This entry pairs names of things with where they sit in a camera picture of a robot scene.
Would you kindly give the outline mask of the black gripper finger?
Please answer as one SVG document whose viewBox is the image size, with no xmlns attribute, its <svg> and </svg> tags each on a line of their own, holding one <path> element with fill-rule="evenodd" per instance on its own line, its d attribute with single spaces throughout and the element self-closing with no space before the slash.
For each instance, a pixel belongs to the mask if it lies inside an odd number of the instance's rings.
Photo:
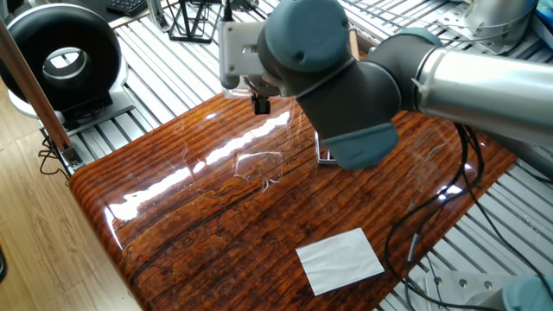
<svg viewBox="0 0 553 311">
<path fill-rule="evenodd" d="M 270 114 L 270 98 L 264 95 L 253 93 L 251 95 L 254 113 L 256 115 Z"/>
</svg>

